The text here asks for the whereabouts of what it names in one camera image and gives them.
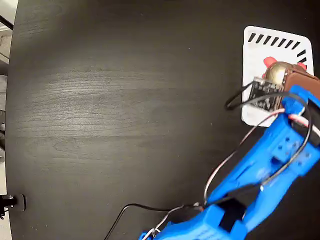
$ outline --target circuit board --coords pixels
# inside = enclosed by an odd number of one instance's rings
[[[249,99],[254,99],[260,96],[264,96],[266,94],[274,94],[283,92],[284,87],[282,85],[278,85],[267,80],[255,77],[252,82],[252,88],[250,92]],[[259,100],[251,105],[256,108],[263,109],[268,112],[272,112],[279,108],[281,102],[281,97],[270,97],[264,100]]]

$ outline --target wire bundle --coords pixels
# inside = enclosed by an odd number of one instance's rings
[[[249,99],[247,101],[244,102],[240,102],[240,103],[235,103],[233,104],[233,102],[235,101],[235,99],[237,97],[239,97],[242,92],[244,90],[246,90],[250,85],[252,84],[249,83],[246,86],[243,86],[241,90],[239,90],[238,92],[236,92],[235,95],[233,95],[232,97],[230,97],[226,103],[225,103],[225,108],[228,111],[232,111],[236,108],[240,108],[244,105],[247,104],[251,104],[251,103],[255,103],[257,101],[260,100],[265,100],[265,99],[269,99],[269,98],[275,98],[275,97],[289,97],[289,98],[293,98],[296,101],[298,101],[299,103],[301,103],[305,109],[305,112],[307,113],[308,119],[304,118],[303,116],[297,115],[297,114],[290,114],[288,115],[288,118],[292,121],[297,122],[298,124],[301,124],[305,127],[307,127],[307,133],[306,136],[301,144],[301,146],[298,148],[298,150],[292,155],[292,157],[289,159],[289,161],[284,164],[278,171],[276,171],[273,175],[269,176],[266,180],[264,180],[261,185],[265,185],[268,182],[270,182],[271,180],[273,180],[275,177],[277,177],[279,174],[281,174],[295,159],[296,157],[301,153],[301,151],[305,148],[305,146],[307,145],[311,132],[314,131],[319,137],[320,137],[320,130],[314,126],[312,124],[312,118],[311,118],[311,114],[310,114],[310,110],[308,108],[308,104],[298,95],[291,93],[291,92],[277,92],[277,93],[272,93],[272,94],[266,94],[263,96],[259,96],[253,99]],[[204,193],[203,193],[203,202],[204,204],[201,205],[199,203],[195,203],[195,204],[187,204],[187,205],[181,205],[178,207],[174,207],[171,209],[164,209],[164,208],[155,208],[155,207],[150,207],[150,206],[146,206],[146,205],[142,205],[142,204],[137,204],[137,203],[130,203],[126,206],[124,206],[122,208],[122,210],[120,211],[119,215],[117,216],[116,220],[114,221],[112,227],[110,228],[109,232],[107,233],[107,235],[105,236],[104,240],[108,240],[108,238],[110,237],[110,235],[112,234],[113,230],[115,229],[116,225],[118,224],[120,218],[122,217],[123,213],[125,212],[126,209],[128,209],[129,207],[139,207],[142,209],[146,209],[146,210],[150,210],[150,211],[156,211],[156,212],[167,212],[166,215],[164,216],[164,218],[156,225],[156,227],[150,229],[147,234],[142,238],[142,240],[147,240],[147,238],[152,234],[152,236],[155,238],[156,237],[156,232],[160,233],[159,227],[167,220],[167,218],[169,217],[169,215],[175,211],[178,210],[182,210],[185,208],[194,208],[197,209],[199,211],[203,211],[203,209],[205,207],[207,207],[207,203],[208,203],[208,189],[209,186],[211,184],[211,182],[213,181],[214,177],[217,175],[218,171],[223,167],[223,165],[225,165],[229,159],[231,159],[231,157],[239,150],[240,146],[246,141],[246,139],[249,137],[249,135],[262,123],[264,123],[266,120],[268,120],[269,118],[271,118],[272,116],[278,115],[278,114],[283,114],[285,112],[284,108],[280,108],[278,110],[275,110],[273,112],[270,113],[269,116],[267,116],[265,119],[263,119],[258,125],[254,126],[245,136],[244,138],[241,140],[241,142],[239,143],[239,145],[231,152],[231,154],[226,157],[214,170],[213,172],[210,174],[205,187],[204,187]]]

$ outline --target dark wood surface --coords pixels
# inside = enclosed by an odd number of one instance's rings
[[[209,173],[249,129],[240,111],[223,109],[241,86],[244,28],[308,37],[320,74],[317,9],[305,1],[21,0],[6,178],[27,209],[10,212],[12,238],[102,240],[127,203],[201,201]],[[319,170],[295,182],[247,239],[319,239]],[[111,239],[135,240],[161,217],[131,209]]]

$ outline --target metal bracket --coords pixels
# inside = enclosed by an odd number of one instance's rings
[[[23,194],[12,196],[10,194],[0,195],[0,219],[4,219],[4,216],[8,210],[5,208],[15,209],[17,211],[24,211],[26,209],[26,198]]]

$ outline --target blue robotic arm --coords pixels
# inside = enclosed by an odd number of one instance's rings
[[[290,92],[320,108],[320,101],[300,86]],[[320,148],[307,143],[298,157],[271,181],[261,185],[255,201],[246,209],[231,203],[232,208],[213,204],[228,193],[247,185],[259,185],[286,164],[304,138],[288,120],[288,114],[298,114],[303,106],[292,98],[282,101],[286,114],[279,115],[241,162],[221,182],[208,198],[203,212],[182,223],[169,223],[155,240],[243,240],[277,207],[298,176],[304,176],[320,159]]]

